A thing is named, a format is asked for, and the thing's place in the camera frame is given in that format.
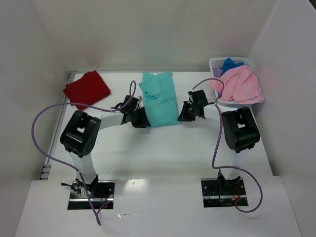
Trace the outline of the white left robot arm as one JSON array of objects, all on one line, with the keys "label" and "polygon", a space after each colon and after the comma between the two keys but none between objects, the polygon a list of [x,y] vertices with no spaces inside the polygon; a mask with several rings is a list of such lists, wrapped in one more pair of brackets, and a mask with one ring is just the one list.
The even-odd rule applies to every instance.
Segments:
[{"label": "white left robot arm", "polygon": [[84,189],[86,184],[90,196],[98,194],[101,189],[91,155],[98,133],[102,129],[126,123],[131,123],[134,128],[151,126],[145,107],[141,106],[138,98],[130,95],[109,112],[89,114],[81,110],[75,111],[62,132],[60,142],[76,168],[77,186]]}]

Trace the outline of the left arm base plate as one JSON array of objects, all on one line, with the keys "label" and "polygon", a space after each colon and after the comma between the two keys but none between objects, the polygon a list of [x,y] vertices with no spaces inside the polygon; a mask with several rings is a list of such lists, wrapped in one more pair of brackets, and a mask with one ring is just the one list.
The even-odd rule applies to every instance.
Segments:
[{"label": "left arm base plate", "polygon": [[[98,210],[101,206],[103,209],[113,209],[114,206],[114,181],[99,181],[100,189],[95,194],[90,194],[93,207]],[[80,188],[75,181],[72,183],[68,210],[88,210],[91,209],[84,189]]]}]

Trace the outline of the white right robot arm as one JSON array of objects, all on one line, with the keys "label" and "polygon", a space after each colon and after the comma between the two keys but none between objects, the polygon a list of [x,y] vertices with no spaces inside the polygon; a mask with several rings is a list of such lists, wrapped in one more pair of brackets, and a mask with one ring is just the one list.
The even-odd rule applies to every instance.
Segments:
[{"label": "white right robot arm", "polygon": [[[217,183],[220,191],[232,190],[240,184],[242,172],[248,174],[256,184],[258,180],[253,174],[243,168],[241,161],[245,152],[253,149],[260,141],[260,133],[257,128],[251,110],[242,107],[236,110],[223,112],[219,105],[209,103],[203,90],[189,91],[189,99],[184,101],[178,121],[191,122],[196,117],[219,121],[219,135],[211,162],[213,169],[218,170]],[[222,136],[227,147],[232,151],[232,156],[227,165],[216,166],[215,161]]]}]

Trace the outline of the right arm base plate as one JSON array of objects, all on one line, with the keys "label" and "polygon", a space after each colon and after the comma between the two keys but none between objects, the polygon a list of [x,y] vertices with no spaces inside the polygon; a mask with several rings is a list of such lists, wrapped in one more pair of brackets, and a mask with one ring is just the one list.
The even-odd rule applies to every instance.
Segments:
[{"label": "right arm base plate", "polygon": [[248,206],[244,182],[241,179],[232,187],[220,188],[216,179],[201,179],[204,208]]}]

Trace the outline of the teal t shirt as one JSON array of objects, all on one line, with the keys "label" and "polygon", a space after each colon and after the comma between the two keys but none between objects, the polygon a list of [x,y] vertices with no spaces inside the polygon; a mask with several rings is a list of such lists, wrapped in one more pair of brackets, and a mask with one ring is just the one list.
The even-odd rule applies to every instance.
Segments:
[{"label": "teal t shirt", "polygon": [[139,87],[151,128],[181,124],[172,72],[144,72]]}]

